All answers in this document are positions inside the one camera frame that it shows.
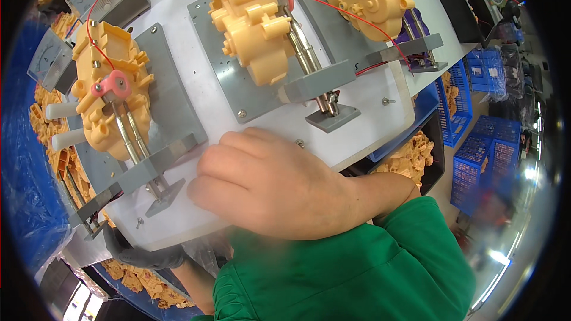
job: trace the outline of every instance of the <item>blue storage bin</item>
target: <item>blue storage bin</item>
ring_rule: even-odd
[[[520,152],[520,122],[480,116],[470,134],[493,139],[489,157],[492,176],[489,181],[485,182],[486,186],[498,181],[515,169]]]
[[[451,203],[471,215],[478,206],[475,186],[489,188],[516,167],[521,124],[507,119],[480,116],[466,141],[454,155]],[[482,164],[488,157],[485,173]]]
[[[367,157],[372,162],[378,162],[382,158],[384,158],[388,153],[395,150],[395,148],[403,143],[403,140],[406,139],[410,133],[412,133],[415,128],[420,125],[422,122],[428,118],[433,111],[438,108],[440,100],[438,97],[438,91],[436,90],[436,84],[432,82],[428,86],[426,86],[423,90],[418,93],[418,97],[415,100],[415,122],[414,124],[405,130],[404,132],[400,133],[396,138],[389,141],[385,145],[381,146]]]
[[[472,99],[470,97],[470,88],[466,78],[466,71],[462,61],[454,64],[449,70],[451,74],[450,83],[458,87],[459,95],[456,97],[456,106],[458,110],[452,117],[448,111],[448,102],[446,101],[446,93],[442,79],[436,80],[436,88],[440,97],[438,112],[440,115],[440,126],[442,127],[442,135],[444,144],[456,147],[462,134],[466,131],[470,122],[472,122]]]
[[[454,155],[452,196],[450,203],[467,215],[477,207],[472,195],[475,186],[480,185],[482,166],[489,156],[493,139],[469,135]],[[489,159],[486,171],[489,171]]]
[[[466,55],[472,90],[505,93],[501,52],[496,48],[473,50]]]

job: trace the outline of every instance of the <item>gray floor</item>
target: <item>gray floor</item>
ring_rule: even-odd
[[[448,224],[448,226],[452,226],[454,223],[456,223],[456,217],[458,216],[458,212],[460,211],[458,208],[450,204],[450,196],[452,194],[452,170],[453,170],[452,163],[454,160],[454,154],[462,146],[462,143],[464,142],[468,134],[472,131],[472,128],[474,127],[476,121],[478,120],[478,117],[480,117],[480,115],[482,114],[484,115],[488,114],[488,103],[480,103],[480,101],[485,95],[486,94],[484,92],[472,93],[472,110],[474,114],[472,122],[470,122],[470,126],[466,129],[464,135],[462,135],[462,138],[460,139],[460,142],[456,145],[455,149],[449,146],[444,147],[444,159],[446,164],[444,175],[440,178],[440,180],[434,185],[434,187],[432,187],[432,189],[428,193],[428,196],[434,197],[436,202],[438,202],[440,210],[442,211],[442,214],[444,215],[444,218],[446,219],[446,223]]]

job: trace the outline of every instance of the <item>blue tarp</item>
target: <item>blue tarp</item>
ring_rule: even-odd
[[[46,30],[25,22],[2,81],[2,213],[32,276],[71,232],[45,147],[29,118],[36,83],[26,71]]]

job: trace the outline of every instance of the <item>worker's right hand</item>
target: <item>worker's right hand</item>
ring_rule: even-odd
[[[266,130],[225,133],[197,174],[187,190],[197,206],[258,234],[320,239],[364,222],[356,216],[354,179]]]

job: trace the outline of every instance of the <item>white plastic cylinder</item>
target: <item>white plastic cylinder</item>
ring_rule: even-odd
[[[51,145],[54,147],[56,152],[59,152],[65,147],[70,147],[84,141],[87,141],[87,139],[85,138],[83,129],[75,129],[69,132],[59,133],[51,137]]]
[[[46,107],[46,119],[58,119],[65,117],[73,117],[77,115],[75,109],[79,105],[79,102],[70,103],[52,103],[48,104]]]

